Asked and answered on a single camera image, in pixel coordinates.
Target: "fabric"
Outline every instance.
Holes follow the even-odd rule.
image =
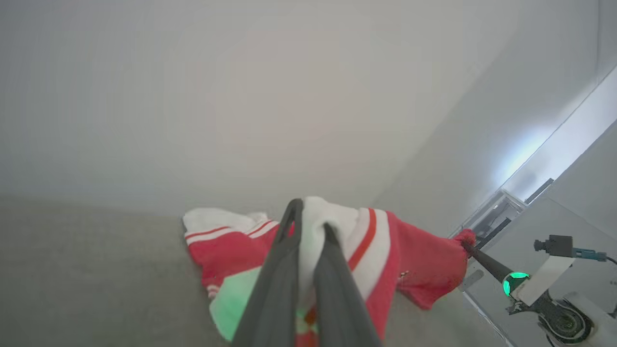
[[[381,338],[395,288],[419,307],[429,309],[465,274],[467,257],[460,256],[465,251],[459,239],[438,238],[390,212],[352,209],[317,197],[303,201],[297,346],[314,346],[317,341],[312,283],[325,241],[325,223],[336,232]],[[231,340],[278,231],[278,222],[268,220],[265,214],[245,216],[196,209],[185,215],[184,224],[189,252],[203,268],[202,283],[213,299],[210,313],[221,335]]]
[[[401,248],[397,289],[421,309],[431,309],[465,277],[468,256],[462,242],[473,245],[476,235],[464,230],[455,238],[441,238],[401,222],[394,214],[388,213],[388,218]]]

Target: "towel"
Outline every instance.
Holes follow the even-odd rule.
[[[323,249],[323,225],[330,224],[341,245],[378,335],[385,334],[395,288],[423,309],[452,291],[465,275],[467,257],[460,240],[438,238],[399,220],[391,212],[352,209],[324,199],[303,199],[299,251],[297,346],[314,346],[317,312],[313,271]],[[278,222],[263,213],[240,215],[195,209],[183,218],[184,237],[202,267],[202,283],[212,298],[218,331],[231,340],[259,276]]]

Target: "red cloth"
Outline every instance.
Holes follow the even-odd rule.
[[[420,308],[430,309],[437,299],[456,288],[465,276],[467,254],[461,242],[466,240],[474,243],[474,234],[465,231],[454,239],[440,238],[401,221],[391,212],[372,209],[359,211],[358,224],[350,232],[364,236],[348,261],[356,274],[354,278],[358,288],[372,288],[365,296],[366,307],[378,335],[383,338],[395,288]],[[225,277],[263,264],[278,227],[276,222],[266,221],[245,231],[217,227],[187,232],[185,237],[189,252],[203,268],[202,283],[210,297],[216,296]],[[385,237],[389,238],[387,244],[390,244],[390,249],[376,246],[385,240],[384,235],[389,235]],[[385,255],[379,257],[376,251]],[[357,277],[362,269],[366,274],[367,266],[369,269],[375,266],[374,259],[382,259],[378,261],[381,265],[375,268],[381,269],[381,274],[374,277],[374,280]],[[356,266],[359,266],[360,272],[354,271]],[[311,310],[305,317],[308,326],[314,324],[315,313]],[[312,346],[315,341],[316,337],[309,331],[298,335],[297,345]]]
[[[441,238],[388,212],[390,227],[397,229],[400,243],[400,273],[397,289],[421,309],[431,309],[435,301],[453,291],[465,278],[467,252],[462,242],[472,245],[476,235],[469,229],[455,238]]]

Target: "red stripe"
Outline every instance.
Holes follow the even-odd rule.
[[[261,227],[257,228],[257,230],[255,230],[255,231],[253,231],[253,232],[250,232],[250,233],[249,233],[248,235],[246,235],[246,236],[251,236],[251,235],[253,235],[254,233],[258,232],[259,230],[263,229],[263,227],[265,227],[266,225],[270,224],[270,222],[271,222],[271,221],[272,221],[272,220],[269,220],[268,222],[265,222],[265,223],[264,223]]]
[[[205,235],[205,234],[209,234],[209,233],[213,233],[213,232],[217,232],[219,230],[223,230],[223,229],[229,229],[229,227],[220,227],[220,228],[216,228],[216,229],[212,229],[209,230],[207,232],[200,232],[200,233],[195,233],[195,234],[190,234],[190,235],[186,235],[184,237],[185,240],[188,240],[189,238],[193,237],[193,236],[199,236],[199,235]]]
[[[377,216],[375,215],[375,210],[368,209],[368,213],[370,214],[370,220],[368,221],[368,230],[366,231],[366,234],[364,235],[360,246],[355,249],[354,255],[352,255],[351,258],[349,258],[349,262],[347,262],[351,271],[353,271],[355,267],[358,266],[358,263],[366,253],[368,247],[371,245],[371,242],[373,242],[373,239],[375,238],[375,233],[377,232]]]
[[[353,271],[358,266],[358,263],[360,262],[368,248],[371,246],[371,242],[373,242],[373,239],[375,238],[375,234],[377,232],[377,216],[375,214],[375,210],[368,209],[368,213],[370,216],[368,220],[368,230],[366,231],[362,242],[360,242],[360,246],[355,249],[353,255],[351,256],[351,258],[349,258],[349,261],[347,262],[347,265],[349,265],[349,269],[351,269],[351,271]],[[315,308],[315,306],[311,307],[307,315],[304,316],[304,321],[309,325],[313,325],[317,321],[317,309]]]

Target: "white stripe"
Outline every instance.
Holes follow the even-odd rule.
[[[364,300],[373,292],[390,254],[390,226],[387,213],[375,210],[375,216],[377,218],[375,237],[352,274]]]
[[[213,240],[219,236],[223,236],[229,233],[239,233],[239,231],[227,228],[227,229],[219,230],[217,232],[213,232],[213,233],[209,233],[205,235],[193,236],[193,237],[189,237],[186,240],[186,244],[190,245],[193,242]]]
[[[246,230],[244,233],[248,235],[248,234],[254,232],[255,230],[259,229],[262,225],[266,225],[266,224],[268,224],[270,222],[272,222],[272,220],[264,220],[263,222],[259,222],[254,227]]]
[[[328,223],[336,232],[336,238],[344,245],[354,232],[360,211],[349,207],[330,204],[322,198],[309,196],[303,199],[302,235],[298,257],[298,297],[300,301],[297,310],[308,311],[315,303],[313,287],[313,272],[321,256],[325,241],[324,224]]]
[[[215,228],[209,228],[209,229],[204,229],[204,230],[199,230],[199,231],[185,232],[184,233],[184,237],[187,238],[187,237],[191,237],[191,235],[200,234],[200,233],[204,233],[204,232],[209,232],[209,231],[216,230],[216,229],[221,229],[221,228],[229,228],[229,226],[228,225],[221,225],[221,226],[218,226],[218,227],[215,227]]]
[[[358,224],[354,227],[351,235],[349,235],[349,237],[345,240],[341,240],[341,248],[343,250],[345,260],[349,260],[349,258],[354,255],[355,250],[358,246],[360,246],[360,243],[362,243],[362,240],[364,240],[364,236],[368,231],[368,223],[371,219],[371,215],[368,212],[368,209],[359,209],[359,212]]]
[[[246,215],[211,208],[190,210],[182,217],[182,221],[186,227],[185,236],[224,226],[229,226],[243,232],[253,228],[255,224],[257,224],[256,220]]]
[[[269,221],[265,227],[263,227],[263,229],[259,230],[258,232],[254,233],[253,235],[249,235],[250,238],[258,238],[266,233],[268,233],[270,230],[272,230],[272,228],[274,228],[275,226],[278,225],[278,222],[275,222],[274,220]]]

